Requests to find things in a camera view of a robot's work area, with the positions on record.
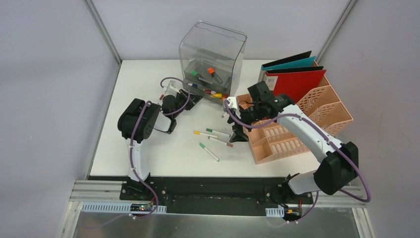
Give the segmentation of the red notebook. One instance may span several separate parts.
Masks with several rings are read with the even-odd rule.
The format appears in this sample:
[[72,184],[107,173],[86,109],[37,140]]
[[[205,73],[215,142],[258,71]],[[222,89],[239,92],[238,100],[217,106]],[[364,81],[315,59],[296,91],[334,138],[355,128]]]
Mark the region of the red notebook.
[[264,81],[275,96],[285,94],[298,102],[318,86],[325,73],[323,66],[262,70],[259,81]]

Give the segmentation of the orange tip black highlighter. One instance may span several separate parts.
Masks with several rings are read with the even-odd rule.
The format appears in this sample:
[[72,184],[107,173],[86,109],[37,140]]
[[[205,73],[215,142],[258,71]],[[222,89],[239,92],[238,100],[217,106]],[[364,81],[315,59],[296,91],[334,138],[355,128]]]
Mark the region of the orange tip black highlighter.
[[222,84],[223,80],[218,76],[218,74],[215,72],[215,70],[212,67],[209,67],[207,69],[207,72],[210,74],[210,76],[218,83]]

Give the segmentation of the clear drawer organizer box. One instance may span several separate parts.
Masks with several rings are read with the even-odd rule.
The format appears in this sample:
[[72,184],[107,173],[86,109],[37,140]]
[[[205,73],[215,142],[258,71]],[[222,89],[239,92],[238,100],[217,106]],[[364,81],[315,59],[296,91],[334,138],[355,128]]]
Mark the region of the clear drawer organizer box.
[[[183,87],[195,95],[222,105],[223,100],[212,97],[204,90],[235,95],[241,77],[247,35],[243,32],[200,20],[183,37],[179,57],[183,74]],[[212,67],[223,80],[218,84],[207,72]],[[190,74],[195,70],[212,84],[198,80]],[[195,83],[193,88],[188,83]]]

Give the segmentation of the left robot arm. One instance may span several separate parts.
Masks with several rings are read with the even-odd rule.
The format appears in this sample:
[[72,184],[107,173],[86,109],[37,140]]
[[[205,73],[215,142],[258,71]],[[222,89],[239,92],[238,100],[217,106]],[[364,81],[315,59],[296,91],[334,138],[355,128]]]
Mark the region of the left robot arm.
[[185,90],[175,96],[163,96],[162,105],[135,98],[119,117],[117,129],[128,147],[128,177],[137,182],[132,188],[132,194],[138,200],[146,200],[151,194],[151,187],[142,182],[150,175],[148,159],[142,151],[143,141],[155,130],[172,134],[177,126],[176,118],[183,111],[191,110],[201,99],[201,96],[189,94]]

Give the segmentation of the green tip black highlighter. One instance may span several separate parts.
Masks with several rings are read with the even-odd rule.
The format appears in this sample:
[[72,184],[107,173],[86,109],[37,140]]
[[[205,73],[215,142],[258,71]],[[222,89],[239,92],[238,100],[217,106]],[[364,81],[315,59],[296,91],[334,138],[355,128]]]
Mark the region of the green tip black highlighter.
[[198,80],[208,83],[208,84],[212,84],[211,81],[207,80],[206,78],[204,78],[202,75],[200,75],[198,72],[196,72],[195,70],[191,70],[190,74],[193,75],[194,77],[196,77]]

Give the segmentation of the blue cap small bottle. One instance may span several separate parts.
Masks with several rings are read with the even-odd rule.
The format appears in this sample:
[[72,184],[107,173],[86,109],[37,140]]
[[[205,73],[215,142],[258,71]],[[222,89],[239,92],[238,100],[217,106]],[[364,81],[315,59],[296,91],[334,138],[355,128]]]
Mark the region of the blue cap small bottle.
[[193,87],[193,88],[198,88],[198,85],[195,83],[188,83],[187,85]]

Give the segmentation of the teal notebook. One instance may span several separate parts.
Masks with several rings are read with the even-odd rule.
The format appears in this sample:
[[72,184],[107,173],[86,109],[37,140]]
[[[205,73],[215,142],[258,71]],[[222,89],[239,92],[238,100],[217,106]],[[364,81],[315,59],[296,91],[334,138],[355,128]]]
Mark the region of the teal notebook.
[[297,55],[278,59],[261,65],[258,82],[263,80],[265,72],[268,70],[290,69],[310,67],[313,65],[316,56],[311,56],[312,51],[303,52]]

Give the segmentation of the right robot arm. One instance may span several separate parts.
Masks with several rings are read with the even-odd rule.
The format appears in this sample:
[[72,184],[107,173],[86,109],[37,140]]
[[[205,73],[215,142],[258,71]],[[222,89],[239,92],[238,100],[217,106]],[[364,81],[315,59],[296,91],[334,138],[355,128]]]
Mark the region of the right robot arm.
[[236,97],[228,97],[223,107],[229,114],[234,135],[244,137],[243,129],[256,129],[256,122],[276,122],[292,132],[315,156],[319,167],[313,172],[291,176],[283,184],[281,197],[294,203],[301,194],[322,191],[333,195],[358,176],[359,150],[353,142],[342,143],[315,124],[287,95],[274,95],[264,81],[248,88],[252,98],[247,109]]

